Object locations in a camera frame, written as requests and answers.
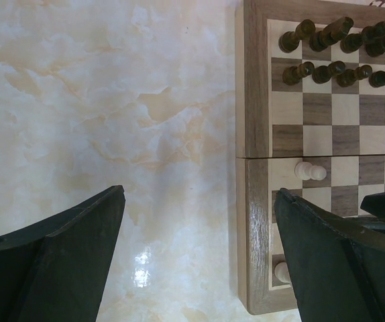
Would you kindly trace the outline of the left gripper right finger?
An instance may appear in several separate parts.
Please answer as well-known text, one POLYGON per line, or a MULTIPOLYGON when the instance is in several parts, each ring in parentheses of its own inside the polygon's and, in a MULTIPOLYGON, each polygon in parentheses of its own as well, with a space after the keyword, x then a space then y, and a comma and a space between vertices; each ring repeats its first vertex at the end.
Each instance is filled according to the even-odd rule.
POLYGON ((385 321, 385 234, 280 189, 276 222, 303 321, 385 321))

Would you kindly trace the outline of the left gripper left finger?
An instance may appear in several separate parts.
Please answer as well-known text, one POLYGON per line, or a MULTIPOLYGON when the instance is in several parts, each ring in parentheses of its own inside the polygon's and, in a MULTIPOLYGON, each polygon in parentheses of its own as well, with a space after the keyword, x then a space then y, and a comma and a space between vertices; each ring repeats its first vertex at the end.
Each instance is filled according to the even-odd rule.
POLYGON ((111 186, 0 235, 0 321, 95 321, 124 210, 111 186))

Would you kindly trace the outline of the dark pawn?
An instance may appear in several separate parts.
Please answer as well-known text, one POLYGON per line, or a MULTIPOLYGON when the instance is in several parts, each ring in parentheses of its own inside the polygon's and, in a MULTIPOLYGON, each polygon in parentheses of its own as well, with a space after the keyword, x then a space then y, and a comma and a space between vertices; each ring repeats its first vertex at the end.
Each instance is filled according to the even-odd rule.
POLYGON ((312 62, 304 62, 298 66, 291 66, 284 69, 282 81, 289 86, 298 84, 303 78, 311 75, 315 70, 312 62))

